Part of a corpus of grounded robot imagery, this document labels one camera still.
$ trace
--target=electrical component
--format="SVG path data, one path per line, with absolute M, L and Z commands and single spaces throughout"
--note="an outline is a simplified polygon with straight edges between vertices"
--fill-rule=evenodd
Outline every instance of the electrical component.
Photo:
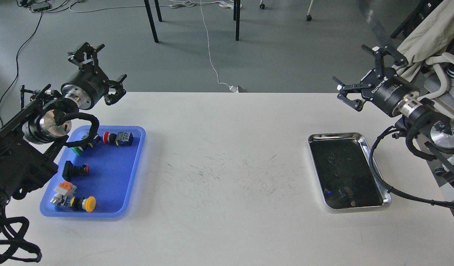
M 44 10 L 48 10 L 49 8 L 50 4 L 48 2 L 31 4 L 31 10 L 33 10 L 34 12 L 41 12 Z
M 104 144 L 115 144 L 117 146 L 131 146 L 133 142 L 132 132 L 120 131 L 119 133 L 109 133 L 106 131 L 102 136 Z
M 88 137 L 88 135 L 84 135 L 81 140 L 85 140 Z M 102 138 L 99 136 L 99 134 L 96 134 L 94 138 L 92 138 L 92 141 L 90 141 L 87 144 L 78 146 L 78 147 L 72 147 L 71 150 L 78 156 L 82 155 L 82 153 L 87 150 L 88 148 L 94 148 L 97 146 L 99 143 L 101 143 Z
M 63 181 L 54 191 L 56 194 L 50 200 L 50 202 L 57 207 L 69 209 L 72 211 L 86 211 L 92 212 L 95 209 L 95 198 L 90 196 L 85 197 L 76 197 L 76 187 L 71 182 Z
M 244 88 L 242 88 L 241 86 L 229 86 L 229 90 L 232 91 L 232 92 L 247 92 Z
M 88 165 L 74 166 L 71 161 L 66 161 L 63 169 L 63 179 L 71 182 L 72 177 L 77 175 L 89 175 L 90 168 Z

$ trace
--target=beige fabric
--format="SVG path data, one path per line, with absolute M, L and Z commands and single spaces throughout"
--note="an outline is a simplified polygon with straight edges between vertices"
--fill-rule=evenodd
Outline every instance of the beige fabric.
M 454 0 L 444 0 L 398 47 L 409 62 L 398 74 L 411 81 L 426 58 L 445 52 L 453 38 Z

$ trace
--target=robotic arm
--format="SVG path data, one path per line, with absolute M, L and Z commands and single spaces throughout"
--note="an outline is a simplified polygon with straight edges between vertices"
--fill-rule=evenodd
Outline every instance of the robotic arm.
M 418 101 L 419 89 L 398 76 L 394 68 L 384 67 L 386 55 L 394 58 L 397 67 L 408 65 L 406 57 L 400 52 L 390 45 L 373 49 L 363 45 L 362 49 L 374 56 L 375 68 L 357 84 L 345 85 L 333 77 L 339 84 L 337 98 L 359 112 L 364 103 L 370 101 L 390 117 L 402 115 L 394 125 L 397 132 L 393 138 L 405 137 L 408 150 L 422 159 L 439 160 L 448 169 L 442 176 L 454 188 L 454 165 L 443 155 L 454 154 L 454 119 L 437 111 L 433 101 L 426 98 Z M 347 98 L 350 93 L 360 93 L 362 99 Z M 424 153 L 414 146 L 413 139 L 420 134 L 426 138 L 425 145 L 432 154 Z
M 53 160 L 63 146 L 81 146 L 95 137 L 99 120 L 93 115 L 79 112 L 80 109 L 91 109 L 102 97 L 107 105 L 112 105 L 126 93 L 122 81 L 127 75 L 112 81 L 99 67 L 97 53 L 103 47 L 103 44 L 92 47 L 86 42 L 75 52 L 68 53 L 68 60 L 77 65 L 79 70 L 61 86 L 61 93 L 50 90 L 49 84 L 43 90 L 33 92 L 31 103 L 0 129 L 0 233 L 8 238 L 0 240 L 0 245 L 9 245 L 7 251 L 0 254 L 0 264 L 7 259 L 41 259 L 38 246 L 23 239 L 28 220 L 24 217 L 8 219 L 5 216 L 5 206 L 10 198 L 20 200 L 28 192 L 43 187 L 58 172 L 58 165 Z M 114 89 L 115 93 L 109 94 L 109 89 Z M 72 119 L 90 121 L 91 126 L 87 138 L 67 143 Z M 44 153 L 40 153 L 28 142 L 52 144 Z M 16 222 L 22 224 L 18 232 L 10 226 Z M 34 253 L 37 257 L 15 258 L 13 254 L 18 248 Z

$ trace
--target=black cable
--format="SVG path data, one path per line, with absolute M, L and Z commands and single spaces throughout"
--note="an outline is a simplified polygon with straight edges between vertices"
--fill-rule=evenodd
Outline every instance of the black cable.
M 5 209 L 3 208 L 2 212 L 0 213 L 0 229 L 2 233 L 7 237 L 6 240 L 0 240 L 0 245 L 9 246 L 7 250 L 0 254 L 0 264 L 4 263 L 8 259 L 18 260 L 23 262 L 39 262 L 41 261 L 41 249 L 36 244 L 30 243 L 24 239 L 25 234 L 28 231 L 28 227 L 30 222 L 25 217 L 13 217 L 7 218 L 5 214 Z M 21 227 L 19 231 L 16 232 L 11 224 L 20 223 Z M 22 249 L 27 251 L 28 253 L 35 254 L 36 257 L 34 258 L 18 258 L 13 256 L 18 249 Z
M 58 10 L 58 11 L 54 11 L 54 12 L 50 12 L 50 11 L 49 11 L 49 12 L 45 12 L 45 13 L 54 14 L 54 13 L 62 12 L 62 11 L 64 11 L 64 10 L 68 10 L 68 9 L 70 9 L 73 5 L 75 5 L 75 3 L 77 3 L 77 2 L 72 3 L 70 6 L 66 7 L 66 8 L 63 9 L 63 10 Z
M 90 121 L 91 126 L 89 128 L 89 132 L 87 133 L 87 138 L 80 140 L 80 141 L 72 141 L 72 142 L 65 143 L 64 146 L 66 146 L 68 148 L 78 147 L 78 146 L 90 143 L 90 141 L 92 141 L 92 139 L 97 134 L 97 129 L 99 129 L 99 120 L 95 116 L 90 115 L 88 113 L 67 113 L 67 114 L 63 115 L 62 117 L 58 117 L 57 115 L 55 116 L 55 121 L 56 121 L 57 126 L 60 126 L 64 122 L 73 120 L 73 119 L 81 119 L 81 120 Z
M 38 24 L 36 25 L 36 28 L 35 28 L 35 31 L 31 34 L 31 36 L 21 45 L 21 47 L 19 47 L 18 51 L 17 51 L 17 55 L 16 55 L 16 58 L 15 58 L 15 61 L 17 63 L 17 74 L 15 76 L 15 79 L 14 81 L 12 81 L 12 84 L 10 84 L 9 88 L 4 92 L 4 94 L 0 97 L 0 104 L 2 103 L 2 99 L 4 98 L 5 94 L 7 94 L 7 92 L 9 91 L 9 89 L 14 85 L 15 81 L 18 79 L 18 75 L 19 75 L 19 69 L 18 69 L 18 56 L 19 56 L 19 53 L 20 53 L 20 50 L 23 48 L 23 46 L 29 42 L 33 36 L 35 35 L 36 33 L 36 30 L 38 30 L 38 27 L 40 25 L 40 22 L 41 22 L 41 18 L 43 17 L 43 13 L 41 13 L 40 15 L 40 20 L 38 20 Z M 0 115 L 0 123 L 2 124 L 2 126 L 4 126 L 4 121 L 2 120 L 2 116 Z
M 372 148 L 370 150 L 369 167 L 370 167 L 370 170 L 372 171 L 372 175 L 375 178 L 375 180 L 378 181 L 384 188 L 386 188 L 388 190 L 388 193 L 393 193 L 393 194 L 395 194 L 395 195 L 397 195 L 399 197 L 402 197 L 402 198 L 405 198 L 405 199 L 409 199 L 409 200 L 414 200 L 414 201 L 418 201 L 418 202 L 429 203 L 431 205 L 438 205 L 438 206 L 441 206 L 441 207 L 447 207 L 449 209 L 454 209 L 454 202 L 428 200 L 428 199 L 419 198 L 419 197 L 416 197 L 416 196 L 413 196 L 413 195 L 409 195 L 409 194 L 407 194 L 405 192 L 402 192 L 402 191 L 392 187 L 388 183 L 386 183 L 385 180 L 383 180 L 380 177 L 380 175 L 376 172 L 375 166 L 373 164 L 373 153 L 374 153 L 376 147 L 378 146 L 378 144 L 380 143 L 380 141 L 384 137 L 386 137 L 387 135 L 389 135 L 391 133 L 394 133 L 394 132 L 398 131 L 398 130 L 392 130 L 393 128 L 394 128 L 394 126 L 390 126 L 385 131 L 383 131 L 383 133 L 381 133 L 381 135 L 379 135 L 378 138 L 376 138 L 376 141 L 375 141 L 375 143 L 373 144 L 373 146 L 372 146 Z

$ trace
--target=blue tray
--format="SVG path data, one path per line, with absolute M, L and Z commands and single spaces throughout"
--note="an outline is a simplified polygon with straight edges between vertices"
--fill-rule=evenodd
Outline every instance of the blue tray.
M 87 134 L 89 126 L 81 126 L 71 134 L 68 141 L 80 140 Z M 102 137 L 105 131 L 117 133 L 129 131 L 133 134 L 131 146 L 105 145 L 101 142 L 95 148 L 88 148 L 81 156 L 77 156 L 69 148 L 65 148 L 58 173 L 54 175 L 40 202 L 40 212 L 51 217 L 80 217 L 80 218 L 115 218 L 127 209 L 133 181 L 137 172 L 141 148 L 145 140 L 145 130 L 139 126 L 99 126 L 97 133 Z M 95 209 L 92 212 L 71 211 L 53 205 L 50 200 L 56 193 L 53 189 L 63 182 L 64 164 L 70 160 L 74 165 L 88 164 L 89 175 L 72 177 L 78 189 L 77 197 L 94 196 Z

